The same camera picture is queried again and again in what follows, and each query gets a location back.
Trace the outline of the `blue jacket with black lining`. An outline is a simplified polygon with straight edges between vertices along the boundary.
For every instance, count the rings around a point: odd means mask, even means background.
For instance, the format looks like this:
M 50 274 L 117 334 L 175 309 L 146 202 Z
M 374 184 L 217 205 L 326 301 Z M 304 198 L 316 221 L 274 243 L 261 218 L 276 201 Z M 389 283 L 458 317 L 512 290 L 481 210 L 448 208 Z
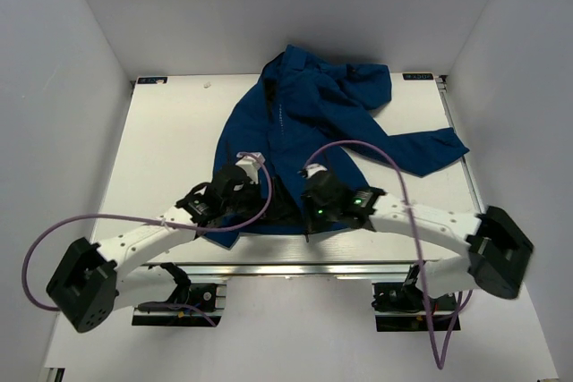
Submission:
M 244 228 L 247 233 L 306 234 L 302 219 L 304 178 L 299 174 L 317 149 L 316 162 L 356 189 L 368 182 L 346 149 L 331 142 L 350 140 L 349 148 L 382 162 L 387 153 L 406 173 L 425 177 L 458 161 L 468 148 L 452 128 L 389 135 L 372 111 L 392 99 L 385 64 L 331 64 L 289 45 L 262 69 L 256 84 L 240 99 L 221 132 L 213 169 L 239 152 L 261 153 L 273 186 L 267 217 Z

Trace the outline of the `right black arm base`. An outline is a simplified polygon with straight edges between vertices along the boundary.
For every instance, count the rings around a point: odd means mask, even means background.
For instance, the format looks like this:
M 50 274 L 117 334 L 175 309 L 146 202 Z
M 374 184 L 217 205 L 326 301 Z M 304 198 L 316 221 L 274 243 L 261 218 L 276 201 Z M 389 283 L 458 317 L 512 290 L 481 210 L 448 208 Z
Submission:
M 428 323 L 423 294 L 415 287 L 419 267 L 410 267 L 402 282 L 377 282 L 372 285 L 376 330 L 379 333 L 427 332 Z M 446 332 L 458 304 L 457 296 L 448 293 L 429 299 L 431 320 L 437 332 Z

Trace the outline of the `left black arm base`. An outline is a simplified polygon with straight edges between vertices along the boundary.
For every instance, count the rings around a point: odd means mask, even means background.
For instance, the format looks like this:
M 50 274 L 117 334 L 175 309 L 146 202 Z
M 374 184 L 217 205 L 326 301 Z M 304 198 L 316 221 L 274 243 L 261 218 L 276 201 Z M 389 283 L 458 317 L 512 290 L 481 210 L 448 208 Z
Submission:
M 193 277 L 173 263 L 147 269 L 166 275 L 173 286 L 163 300 L 146 300 L 133 310 L 134 327 L 217 327 L 226 306 L 227 282 L 217 278 Z

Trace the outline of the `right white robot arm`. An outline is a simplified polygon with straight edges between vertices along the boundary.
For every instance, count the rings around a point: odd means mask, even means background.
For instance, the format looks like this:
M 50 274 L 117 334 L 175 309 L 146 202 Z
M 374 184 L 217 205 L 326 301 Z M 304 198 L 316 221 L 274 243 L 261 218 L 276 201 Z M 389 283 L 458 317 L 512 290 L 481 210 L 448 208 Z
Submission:
M 400 287 L 375 294 L 372 306 L 377 311 L 414 313 L 434 307 L 450 293 L 475 289 L 503 300 L 519 296 L 535 247 L 502 208 L 464 214 L 408 206 L 379 188 L 351 189 L 319 164 L 307 166 L 301 175 L 309 233 L 339 225 L 419 238 L 454 252 L 449 259 L 414 263 Z

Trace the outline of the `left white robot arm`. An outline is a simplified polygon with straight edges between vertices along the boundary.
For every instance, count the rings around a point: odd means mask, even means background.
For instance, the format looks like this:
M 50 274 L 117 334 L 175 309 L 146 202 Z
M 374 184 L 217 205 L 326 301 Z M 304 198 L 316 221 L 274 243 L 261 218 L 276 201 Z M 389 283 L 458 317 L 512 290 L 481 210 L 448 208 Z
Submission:
M 210 182 L 194 187 L 164 214 L 138 219 L 128 233 L 91 243 L 80 238 L 67 248 L 47 284 L 47 294 L 78 333 L 99 326 L 113 311 L 144 303 L 181 309 L 190 280 L 171 263 L 148 262 L 205 233 L 240 230 L 266 212 L 260 179 L 268 177 L 260 153 L 240 152 Z

